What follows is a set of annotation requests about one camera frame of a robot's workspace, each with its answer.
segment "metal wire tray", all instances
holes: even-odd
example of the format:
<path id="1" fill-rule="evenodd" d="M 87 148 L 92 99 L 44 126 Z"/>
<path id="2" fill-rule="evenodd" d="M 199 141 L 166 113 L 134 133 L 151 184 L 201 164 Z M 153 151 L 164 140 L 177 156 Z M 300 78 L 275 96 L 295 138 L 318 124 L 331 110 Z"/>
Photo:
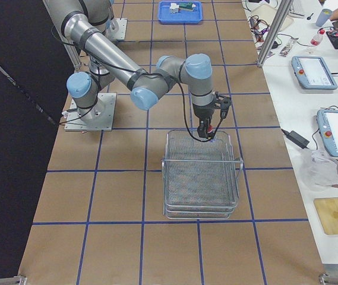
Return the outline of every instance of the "metal wire tray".
<path id="1" fill-rule="evenodd" d="M 173 219 L 227 219 L 238 203 L 242 160 L 233 159 L 229 135 L 199 142 L 186 131 L 167 135 L 162 163 L 164 215 Z"/>

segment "cup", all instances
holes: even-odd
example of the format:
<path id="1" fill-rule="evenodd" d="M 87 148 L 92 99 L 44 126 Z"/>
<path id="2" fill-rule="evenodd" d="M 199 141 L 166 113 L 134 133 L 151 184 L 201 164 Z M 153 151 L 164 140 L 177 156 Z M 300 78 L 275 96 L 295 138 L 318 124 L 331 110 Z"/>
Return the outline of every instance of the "cup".
<path id="1" fill-rule="evenodd" d="M 322 27 L 324 23 L 331 17 L 332 13 L 333 12 L 330 9 L 322 9 L 317 18 L 317 22 L 315 22 L 315 25 L 317 25 L 318 27 Z"/>

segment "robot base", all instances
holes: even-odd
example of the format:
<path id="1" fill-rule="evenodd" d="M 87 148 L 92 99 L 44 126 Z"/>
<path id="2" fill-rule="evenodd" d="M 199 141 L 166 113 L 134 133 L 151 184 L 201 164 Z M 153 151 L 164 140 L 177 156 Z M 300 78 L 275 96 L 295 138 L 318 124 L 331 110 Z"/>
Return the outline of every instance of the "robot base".
<path id="1" fill-rule="evenodd" d="M 119 25 L 119 29 L 117 32 L 111 32 L 110 33 L 110 38 L 109 40 L 114 41 L 114 40 L 118 40 L 118 41 L 123 41 L 125 40 L 125 34 L 127 33 L 127 22 L 128 19 L 126 18 L 122 18 L 122 19 L 116 19 L 118 25 Z"/>
<path id="2" fill-rule="evenodd" d="M 116 93 L 99 93 L 98 100 L 101 100 L 105 104 L 105 110 L 100 114 L 96 120 L 91 122 L 84 122 L 81 119 L 77 119 L 78 113 L 71 112 L 68 114 L 67 121 L 74 120 L 66 123 L 64 130 L 67 132 L 84 132 L 84 131 L 111 131 L 113 125 L 113 115 L 115 113 L 116 105 Z M 71 109 L 76 108 L 74 101 L 71 102 Z"/>

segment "brown paper floor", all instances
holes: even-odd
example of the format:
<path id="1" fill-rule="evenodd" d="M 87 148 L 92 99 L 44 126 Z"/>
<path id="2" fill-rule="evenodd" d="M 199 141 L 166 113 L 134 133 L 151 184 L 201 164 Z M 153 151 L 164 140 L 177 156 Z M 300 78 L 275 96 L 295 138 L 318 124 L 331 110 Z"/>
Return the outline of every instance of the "brown paper floor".
<path id="1" fill-rule="evenodd" d="M 105 90 L 118 94 L 112 132 L 58 132 L 20 274 L 31 285 L 318 284 L 323 267 L 242 4 L 206 1 L 201 24 L 175 26 L 157 21 L 157 2 L 113 7 L 128 19 L 119 47 L 146 70 L 162 55 L 211 57 L 214 88 L 233 103 L 221 129 L 245 161 L 239 205 L 226 221 L 162 215 L 166 134 L 184 127 L 180 89 L 143 112 L 116 80 Z"/>

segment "blue joint cap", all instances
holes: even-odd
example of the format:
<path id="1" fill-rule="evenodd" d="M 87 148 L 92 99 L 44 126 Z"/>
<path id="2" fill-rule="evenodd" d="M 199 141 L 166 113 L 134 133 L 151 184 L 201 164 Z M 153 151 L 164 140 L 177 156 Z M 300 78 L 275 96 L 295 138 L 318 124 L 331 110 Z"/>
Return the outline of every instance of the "blue joint cap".
<path id="1" fill-rule="evenodd" d="M 141 110 L 149 110 L 158 102 L 157 95 L 143 87 L 133 88 L 131 92 L 133 103 Z"/>
<path id="2" fill-rule="evenodd" d="M 173 57 L 173 56 L 172 56 L 172 55 L 163 55 L 163 56 L 161 56 L 161 57 L 158 59 L 158 61 L 157 61 L 156 68 L 160 68 L 162 62 L 163 62 L 166 58 L 171 58 L 171 57 Z"/>
<path id="3" fill-rule="evenodd" d="M 195 79 L 207 79 L 212 74 L 211 59 L 204 53 L 189 56 L 185 67 L 188 75 Z"/>
<path id="4" fill-rule="evenodd" d="M 91 76 L 85 72 L 72 74 L 67 79 L 67 90 L 73 98 L 81 98 L 91 87 Z"/>

